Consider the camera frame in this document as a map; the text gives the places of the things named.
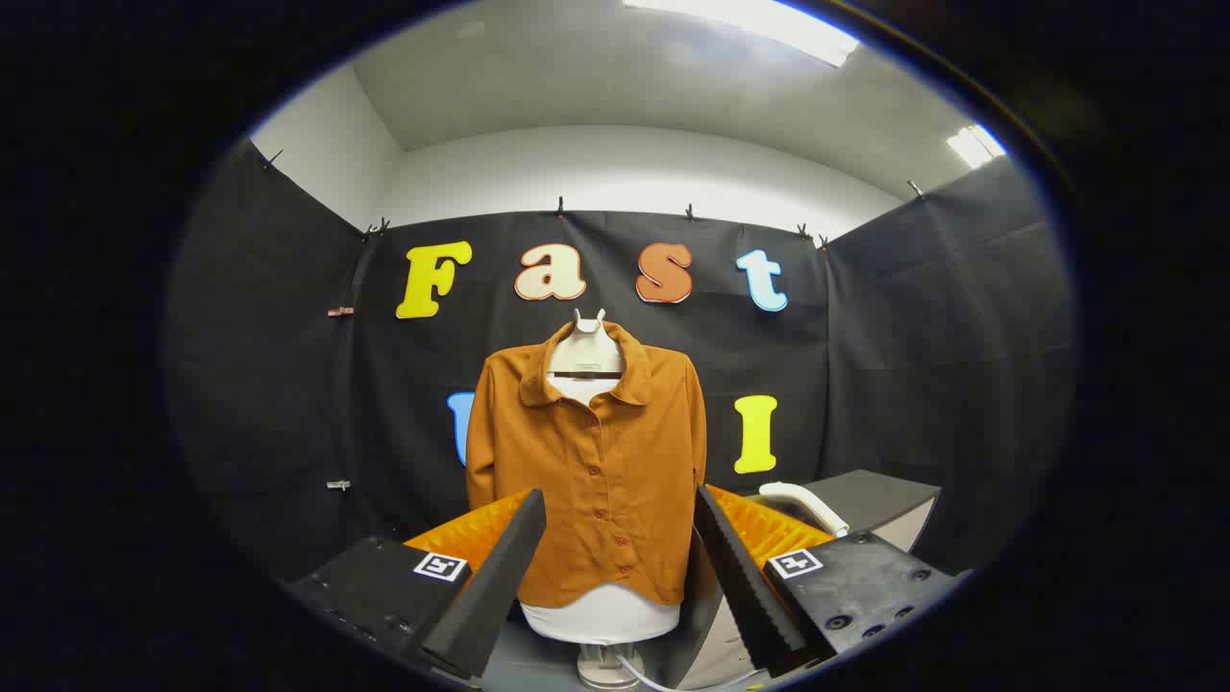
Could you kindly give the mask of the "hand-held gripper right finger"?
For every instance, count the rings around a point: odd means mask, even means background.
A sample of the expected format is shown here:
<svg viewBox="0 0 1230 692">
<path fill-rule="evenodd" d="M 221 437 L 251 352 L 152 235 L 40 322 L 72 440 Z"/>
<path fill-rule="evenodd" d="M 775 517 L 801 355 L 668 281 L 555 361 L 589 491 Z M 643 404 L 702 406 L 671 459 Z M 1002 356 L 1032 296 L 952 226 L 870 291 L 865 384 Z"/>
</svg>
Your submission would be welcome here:
<svg viewBox="0 0 1230 692">
<path fill-rule="evenodd" d="M 694 526 L 752 666 L 772 678 L 873 647 L 967 579 L 873 531 L 836 537 L 711 483 L 696 490 Z"/>
</svg>

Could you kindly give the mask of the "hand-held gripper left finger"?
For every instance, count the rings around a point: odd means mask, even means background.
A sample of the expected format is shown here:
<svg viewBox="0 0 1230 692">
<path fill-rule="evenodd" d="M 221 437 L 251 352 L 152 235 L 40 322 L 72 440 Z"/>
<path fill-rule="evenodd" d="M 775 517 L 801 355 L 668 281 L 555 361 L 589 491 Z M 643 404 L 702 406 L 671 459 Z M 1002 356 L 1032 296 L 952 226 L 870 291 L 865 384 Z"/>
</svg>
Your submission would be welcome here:
<svg viewBox="0 0 1230 692">
<path fill-rule="evenodd" d="M 412 670 L 480 678 L 546 527 L 542 490 L 520 490 L 405 542 L 369 535 L 284 588 Z"/>
</svg>

